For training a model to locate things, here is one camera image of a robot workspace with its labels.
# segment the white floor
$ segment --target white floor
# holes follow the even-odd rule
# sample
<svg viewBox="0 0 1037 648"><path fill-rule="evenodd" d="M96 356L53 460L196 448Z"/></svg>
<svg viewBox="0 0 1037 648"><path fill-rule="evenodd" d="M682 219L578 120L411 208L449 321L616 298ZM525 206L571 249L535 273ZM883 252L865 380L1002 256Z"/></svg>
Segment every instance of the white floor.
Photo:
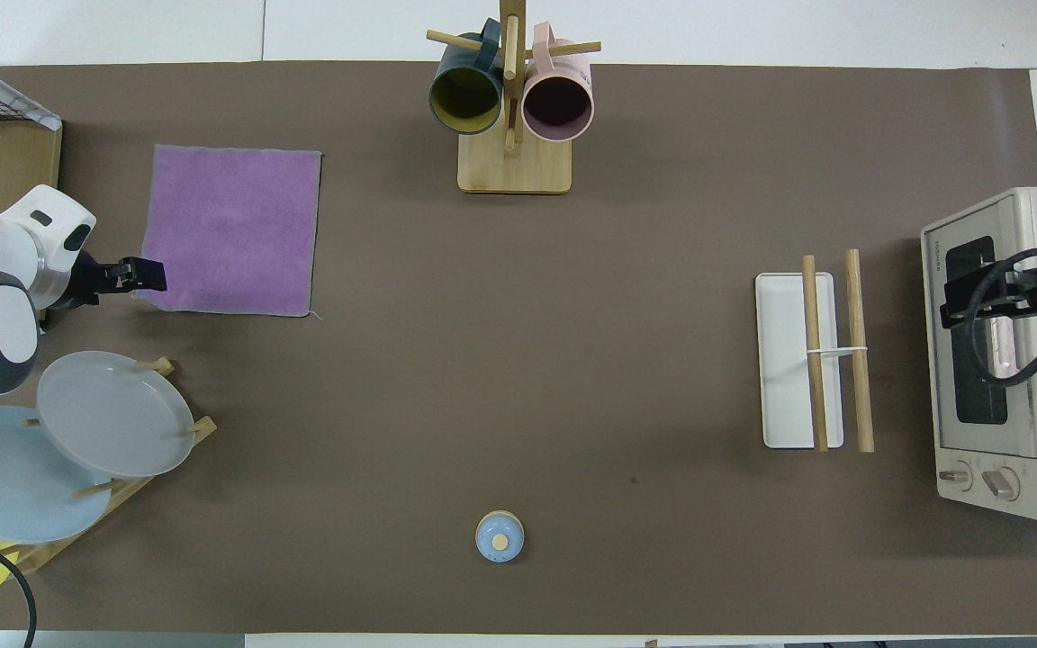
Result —
<svg viewBox="0 0 1037 648"><path fill-rule="evenodd" d="M602 40L596 62L1029 68L1037 119L1037 0L531 0L528 9L538 21L553 18L560 37ZM424 40L427 28L477 31L496 10L486 0L0 0L0 65L438 60L441 45ZM416 637L391 643L423 648L426 640ZM335 638L331 645L370 644ZM290 639L250 643L305 645ZM671 639L707 645L727 638ZM639 637L514 640L642 644Z"/></svg>

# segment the light blue plate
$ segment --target light blue plate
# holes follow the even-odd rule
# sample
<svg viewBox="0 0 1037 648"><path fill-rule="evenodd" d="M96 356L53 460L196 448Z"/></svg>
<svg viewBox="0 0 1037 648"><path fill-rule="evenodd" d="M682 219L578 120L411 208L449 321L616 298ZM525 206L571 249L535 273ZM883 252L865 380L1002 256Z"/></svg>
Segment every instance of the light blue plate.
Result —
<svg viewBox="0 0 1037 648"><path fill-rule="evenodd" d="M75 491L110 476L66 459L47 439L29 406L0 406L0 541L53 542L89 529L110 503L103 491L76 500Z"/></svg>
<svg viewBox="0 0 1037 648"><path fill-rule="evenodd" d="M482 554L482 558L493 563L505 563L514 561L518 556L524 537L526 534L523 533L522 522L518 522L514 513L493 511L478 522L474 544L478 545L478 553Z"/></svg>

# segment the black cable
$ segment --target black cable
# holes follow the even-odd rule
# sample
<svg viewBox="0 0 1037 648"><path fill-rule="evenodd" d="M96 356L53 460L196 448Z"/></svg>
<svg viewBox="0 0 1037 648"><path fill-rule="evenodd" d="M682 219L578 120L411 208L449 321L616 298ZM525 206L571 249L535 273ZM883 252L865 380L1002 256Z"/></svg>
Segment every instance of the black cable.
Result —
<svg viewBox="0 0 1037 648"><path fill-rule="evenodd" d="M979 340L975 337L977 316L980 309L983 308L983 295L986 294L987 288L990 288L991 284L998 282L1007 272L1013 270L1016 262L1026 261L1026 259L1034 256L1037 256L1037 248L1020 251L1020 253L1004 259L1003 262L994 263L986 276L983 276L983 280L979 282L979 286L975 286L975 291L971 294L971 303L966 305L966 313L963 315L962 325L966 328L966 339L971 340L972 347L972 353L966 354L966 357L971 359L972 366L974 366L975 371L979 373L983 381L990 383L992 386L1019 386L1037 373L1036 356L1024 368L1019 369L1019 372L1013 374L1013 376L1007 378L996 376L994 373L991 373L990 368L987 368L986 362L983 361L982 351L979 349Z"/></svg>
<svg viewBox="0 0 1037 648"><path fill-rule="evenodd" d="M3 556L3 554L0 554L0 565L3 565L16 577L18 587L22 588L22 595L26 597L26 616L28 616L28 622L26 622L26 640L23 646L24 648L30 648L34 644L34 628L37 627L37 612L34 611L34 594L31 593L30 584L26 583L26 576L22 575L22 571L18 570L16 564L8 561L7 557Z"/></svg>

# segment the blue mug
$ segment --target blue mug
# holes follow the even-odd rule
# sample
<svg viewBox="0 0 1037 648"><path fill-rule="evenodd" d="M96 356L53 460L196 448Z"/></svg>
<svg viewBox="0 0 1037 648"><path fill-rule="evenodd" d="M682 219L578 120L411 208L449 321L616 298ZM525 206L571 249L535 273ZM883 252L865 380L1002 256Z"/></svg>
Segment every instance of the blue mug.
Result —
<svg viewBox="0 0 1037 648"><path fill-rule="evenodd" d="M474 135L494 126L502 114L502 65L498 61L502 28L487 18L482 32L464 33L478 40L478 52L448 45L440 69L431 82L429 103L435 118L444 126Z"/></svg>

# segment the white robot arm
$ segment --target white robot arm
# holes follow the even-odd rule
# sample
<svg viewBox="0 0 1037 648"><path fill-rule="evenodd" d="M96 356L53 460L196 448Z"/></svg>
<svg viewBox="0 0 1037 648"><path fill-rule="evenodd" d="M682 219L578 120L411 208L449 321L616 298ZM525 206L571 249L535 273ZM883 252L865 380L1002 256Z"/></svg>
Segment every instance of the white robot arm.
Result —
<svg viewBox="0 0 1037 648"><path fill-rule="evenodd" d="M166 289L161 263L128 257L104 266L83 253L94 222L89 210L46 185L0 215L0 394L30 373L37 310L97 304L100 291Z"/></svg>

